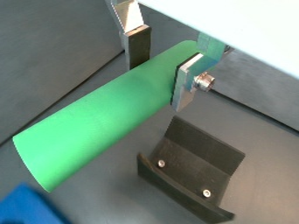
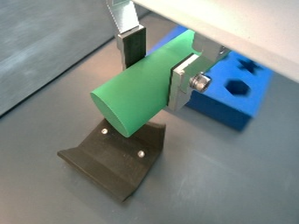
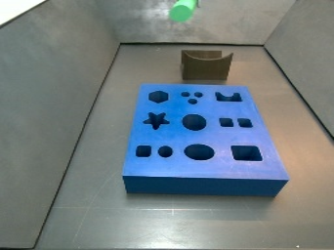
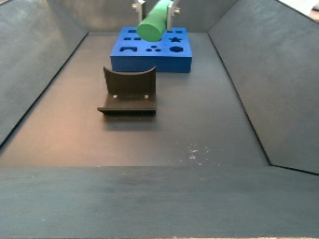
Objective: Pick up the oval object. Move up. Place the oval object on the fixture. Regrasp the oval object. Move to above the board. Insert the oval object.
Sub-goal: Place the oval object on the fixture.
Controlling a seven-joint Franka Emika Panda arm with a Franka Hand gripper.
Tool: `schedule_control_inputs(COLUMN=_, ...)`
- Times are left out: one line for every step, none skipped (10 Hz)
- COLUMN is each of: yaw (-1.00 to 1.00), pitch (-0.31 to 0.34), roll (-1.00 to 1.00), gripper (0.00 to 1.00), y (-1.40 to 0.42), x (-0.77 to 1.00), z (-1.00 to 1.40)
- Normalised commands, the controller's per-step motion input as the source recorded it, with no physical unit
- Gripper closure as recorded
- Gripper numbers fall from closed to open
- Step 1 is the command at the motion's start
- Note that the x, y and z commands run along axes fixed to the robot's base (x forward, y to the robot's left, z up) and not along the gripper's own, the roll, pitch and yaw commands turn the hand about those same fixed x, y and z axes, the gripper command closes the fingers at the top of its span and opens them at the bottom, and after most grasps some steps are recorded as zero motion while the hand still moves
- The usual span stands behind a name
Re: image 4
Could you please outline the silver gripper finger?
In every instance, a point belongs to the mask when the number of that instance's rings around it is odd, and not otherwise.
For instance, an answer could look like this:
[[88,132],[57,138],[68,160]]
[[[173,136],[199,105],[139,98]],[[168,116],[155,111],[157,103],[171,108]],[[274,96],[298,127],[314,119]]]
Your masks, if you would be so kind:
[[169,5],[167,6],[167,30],[172,29],[173,18],[180,13],[179,0],[171,0]]
[[132,8],[139,14],[139,21],[143,21],[145,18],[145,1],[144,0],[133,0]]

